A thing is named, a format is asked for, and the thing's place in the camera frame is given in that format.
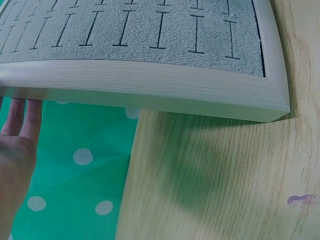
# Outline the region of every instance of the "gray felt surface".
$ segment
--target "gray felt surface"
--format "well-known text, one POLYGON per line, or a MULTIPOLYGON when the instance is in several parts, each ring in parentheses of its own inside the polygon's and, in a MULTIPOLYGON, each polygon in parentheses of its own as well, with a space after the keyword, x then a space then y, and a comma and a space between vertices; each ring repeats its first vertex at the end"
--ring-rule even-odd
POLYGON ((264 76, 252 0, 10 0, 0 16, 0 63, 63 59, 264 76))

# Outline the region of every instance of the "light wooden surface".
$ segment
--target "light wooden surface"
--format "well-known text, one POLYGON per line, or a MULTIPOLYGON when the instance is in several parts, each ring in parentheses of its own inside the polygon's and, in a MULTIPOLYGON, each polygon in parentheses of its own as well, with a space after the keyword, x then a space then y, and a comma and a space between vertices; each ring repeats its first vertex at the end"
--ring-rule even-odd
POLYGON ((143 111, 117 240, 320 240, 320 1, 272 3, 292 114, 252 124, 143 111), (287 204, 307 194, 313 204, 287 204))

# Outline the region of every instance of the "green polka dot fabric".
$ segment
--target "green polka dot fabric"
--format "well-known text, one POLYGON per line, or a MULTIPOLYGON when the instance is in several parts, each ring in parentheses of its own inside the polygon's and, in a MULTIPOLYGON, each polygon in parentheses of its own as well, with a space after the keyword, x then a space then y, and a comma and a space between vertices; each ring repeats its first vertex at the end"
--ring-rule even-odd
MULTIPOLYGON (((3 100, 3 125, 10 98, 3 100)), ((10 240, 114 240, 139 111, 45 101, 37 163, 10 240)))

